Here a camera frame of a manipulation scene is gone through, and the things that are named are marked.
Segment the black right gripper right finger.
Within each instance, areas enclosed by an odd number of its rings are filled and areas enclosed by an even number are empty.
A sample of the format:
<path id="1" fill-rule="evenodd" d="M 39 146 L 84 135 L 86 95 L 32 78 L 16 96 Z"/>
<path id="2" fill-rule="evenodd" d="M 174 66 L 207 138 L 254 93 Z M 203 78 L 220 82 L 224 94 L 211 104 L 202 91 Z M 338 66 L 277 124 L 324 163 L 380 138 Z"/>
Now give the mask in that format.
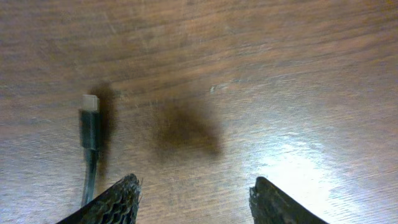
<path id="1" fill-rule="evenodd" d="M 254 224 L 327 224 L 265 177 L 249 189 Z"/>

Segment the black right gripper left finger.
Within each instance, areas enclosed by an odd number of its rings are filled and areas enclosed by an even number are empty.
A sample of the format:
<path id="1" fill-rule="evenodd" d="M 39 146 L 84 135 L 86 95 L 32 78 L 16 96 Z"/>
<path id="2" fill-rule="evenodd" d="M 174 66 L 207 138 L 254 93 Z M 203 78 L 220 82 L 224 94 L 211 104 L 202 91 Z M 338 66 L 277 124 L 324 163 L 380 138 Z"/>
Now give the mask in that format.
<path id="1" fill-rule="evenodd" d="M 140 194 L 139 179 L 126 175 L 57 224 L 136 224 Z"/>

